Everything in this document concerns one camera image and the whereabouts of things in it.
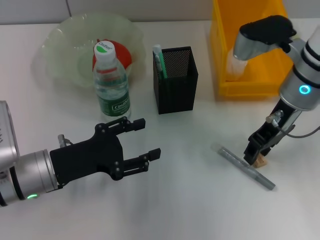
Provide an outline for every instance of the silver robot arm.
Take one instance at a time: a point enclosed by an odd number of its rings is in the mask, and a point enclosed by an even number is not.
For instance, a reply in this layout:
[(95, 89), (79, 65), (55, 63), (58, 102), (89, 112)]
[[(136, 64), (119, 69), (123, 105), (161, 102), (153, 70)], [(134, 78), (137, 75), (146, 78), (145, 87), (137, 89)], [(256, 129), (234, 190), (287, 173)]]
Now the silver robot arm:
[(60, 148), (20, 156), (9, 107), (0, 101), (0, 207), (62, 189), (73, 180), (97, 172), (117, 181), (148, 171), (149, 162), (159, 159), (161, 150), (124, 160), (117, 137), (145, 126), (143, 118), (130, 122), (123, 117), (97, 124), (93, 137), (86, 141), (73, 144), (59, 135)]
[(249, 137), (244, 159), (252, 165), (258, 154), (266, 156), (295, 127), (302, 111), (311, 111), (320, 101), (320, 27), (307, 42), (291, 40), (297, 32), (285, 17), (275, 15), (243, 25), (239, 29), (233, 55), (242, 61), (281, 48), (293, 66), (280, 89), (280, 101), (266, 122)]

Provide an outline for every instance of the white table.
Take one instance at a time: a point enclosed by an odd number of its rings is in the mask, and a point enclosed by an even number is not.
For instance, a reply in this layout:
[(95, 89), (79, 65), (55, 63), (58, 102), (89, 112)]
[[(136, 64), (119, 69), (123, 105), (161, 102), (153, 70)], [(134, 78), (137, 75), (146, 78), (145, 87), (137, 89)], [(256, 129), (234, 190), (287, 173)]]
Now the white table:
[[(306, 40), (320, 19), (293, 22)], [(2, 208), (1, 239), (318, 240), (320, 134), (285, 137), (270, 152), (259, 171), (277, 189), (265, 190), (210, 146), (233, 146), (241, 155), (278, 100), (215, 102), (210, 21), (137, 25), (148, 54), (145, 72), (130, 85), (131, 119), (145, 118), (146, 129), (119, 138), (126, 159), (155, 148), (161, 148), (161, 159), (121, 181), (97, 173)], [(0, 26), (0, 99), (10, 106), (22, 155), (58, 148), (61, 133), (73, 142), (86, 140), (101, 121), (93, 92), (63, 89), (45, 75), (39, 49), (55, 26)], [(192, 47), (199, 73), (193, 111), (158, 115), (153, 44)], [(309, 133), (319, 119), (320, 107), (303, 113), (294, 134)]]

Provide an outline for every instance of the blue indicator light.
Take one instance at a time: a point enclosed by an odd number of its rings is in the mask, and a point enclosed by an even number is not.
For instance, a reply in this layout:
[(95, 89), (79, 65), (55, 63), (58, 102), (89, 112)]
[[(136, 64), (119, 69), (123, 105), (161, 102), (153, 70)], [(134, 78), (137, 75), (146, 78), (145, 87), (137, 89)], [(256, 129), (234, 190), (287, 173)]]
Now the blue indicator light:
[(311, 88), (308, 85), (302, 85), (299, 87), (299, 92), (301, 94), (309, 94), (311, 91)]

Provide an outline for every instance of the mesh pen holder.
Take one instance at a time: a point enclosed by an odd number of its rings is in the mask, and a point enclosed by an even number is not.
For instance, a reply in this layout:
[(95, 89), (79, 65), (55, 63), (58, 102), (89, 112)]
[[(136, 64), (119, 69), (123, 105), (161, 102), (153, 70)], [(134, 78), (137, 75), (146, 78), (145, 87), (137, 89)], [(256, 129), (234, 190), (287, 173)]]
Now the mesh pen holder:
[(190, 46), (162, 49), (168, 78), (161, 79), (153, 55), (153, 89), (159, 114), (194, 108), (198, 71)]

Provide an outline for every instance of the wooden block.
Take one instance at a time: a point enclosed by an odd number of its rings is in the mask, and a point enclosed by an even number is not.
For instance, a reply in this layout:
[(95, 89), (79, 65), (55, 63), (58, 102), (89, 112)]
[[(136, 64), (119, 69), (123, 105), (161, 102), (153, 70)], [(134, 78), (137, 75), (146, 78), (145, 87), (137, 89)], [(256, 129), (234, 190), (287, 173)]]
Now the wooden block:
[(266, 160), (266, 158), (261, 153), (259, 153), (258, 157), (256, 158), (256, 160), (252, 166), (254, 168), (258, 169), (258, 168), (261, 168), (267, 164), (268, 164), (268, 161)]

